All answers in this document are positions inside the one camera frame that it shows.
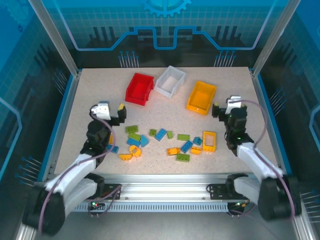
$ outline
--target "gear logo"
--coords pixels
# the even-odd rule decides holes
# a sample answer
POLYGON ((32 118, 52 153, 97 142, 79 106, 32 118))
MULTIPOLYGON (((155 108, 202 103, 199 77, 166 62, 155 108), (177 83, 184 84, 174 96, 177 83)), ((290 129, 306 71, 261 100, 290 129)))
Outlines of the gear logo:
POLYGON ((191 0, 142 0, 142 4, 150 14, 166 18, 168 15, 173 17, 175 14, 180 14, 181 10, 186 10, 191 0))
POLYGON ((23 25, 28 20, 28 0, 0 0, 0 7, 6 7, 11 17, 19 25, 23 25))

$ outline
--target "glass panel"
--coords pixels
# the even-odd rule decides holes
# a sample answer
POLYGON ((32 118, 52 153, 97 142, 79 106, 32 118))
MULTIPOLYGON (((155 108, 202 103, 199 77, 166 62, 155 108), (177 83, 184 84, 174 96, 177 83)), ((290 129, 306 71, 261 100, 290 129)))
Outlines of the glass panel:
POLYGON ((44 0, 80 68, 252 67, 288 0, 44 0))
POLYGON ((261 71, 292 172, 320 227, 320 3, 302 0, 261 71))
POLYGON ((70 73, 28 1, 0 1, 0 239, 14 239, 70 73))

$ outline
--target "enclosure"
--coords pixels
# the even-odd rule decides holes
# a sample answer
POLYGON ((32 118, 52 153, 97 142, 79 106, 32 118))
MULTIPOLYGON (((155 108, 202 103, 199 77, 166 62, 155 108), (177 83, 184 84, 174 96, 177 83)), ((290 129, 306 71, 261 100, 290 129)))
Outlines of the enclosure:
POLYGON ((312 0, 0 1, 0 238, 318 239, 319 10, 312 0), (248 104, 246 128, 256 140, 266 121, 258 148, 297 177, 293 221, 265 222, 258 210, 232 219, 228 203, 240 199, 211 200, 206 190, 229 174, 255 179, 211 116, 231 95, 266 110, 248 104), (57 235, 42 236, 22 224, 28 193, 74 162, 99 101, 112 116, 126 107, 113 128, 119 154, 129 151, 128 126, 148 145, 130 161, 110 153, 94 171, 122 184, 110 213, 90 218, 80 203, 57 235), (168 155, 182 149, 178 134, 196 142, 207 131, 216 133, 211 154, 168 155))

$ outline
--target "orange plastic bin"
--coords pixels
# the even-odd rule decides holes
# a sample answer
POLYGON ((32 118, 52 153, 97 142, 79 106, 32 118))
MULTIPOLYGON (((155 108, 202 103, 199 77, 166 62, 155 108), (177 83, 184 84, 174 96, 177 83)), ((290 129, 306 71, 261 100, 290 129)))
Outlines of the orange plastic bin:
POLYGON ((199 114, 207 115, 216 90, 217 87, 214 85, 197 81, 190 94, 186 108, 199 114))

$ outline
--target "green lego brick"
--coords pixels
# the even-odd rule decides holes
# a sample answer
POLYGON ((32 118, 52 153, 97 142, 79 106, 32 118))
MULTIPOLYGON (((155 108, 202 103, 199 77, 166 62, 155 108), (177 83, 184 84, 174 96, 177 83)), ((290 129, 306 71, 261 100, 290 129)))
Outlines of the green lego brick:
POLYGON ((190 135, 188 134, 178 134, 177 139, 180 141, 189 141, 190 135))
POLYGON ((190 155, 179 153, 176 155, 176 160, 180 162, 190 162, 190 155))
POLYGON ((141 136, 139 134, 134 133, 134 132, 130 132, 128 138, 134 139, 136 141, 140 141, 141 136))
POLYGON ((151 137, 155 137, 155 136, 157 135, 157 130, 155 130, 155 129, 150 129, 149 135, 150 135, 151 137))
POLYGON ((174 137, 174 134, 172 133, 172 131, 167 131, 166 135, 168 136, 168 139, 172 139, 174 137))
POLYGON ((138 125, 126 126, 126 127, 125 127, 125 132, 126 132, 127 134, 139 132, 139 130, 138 130, 138 125))

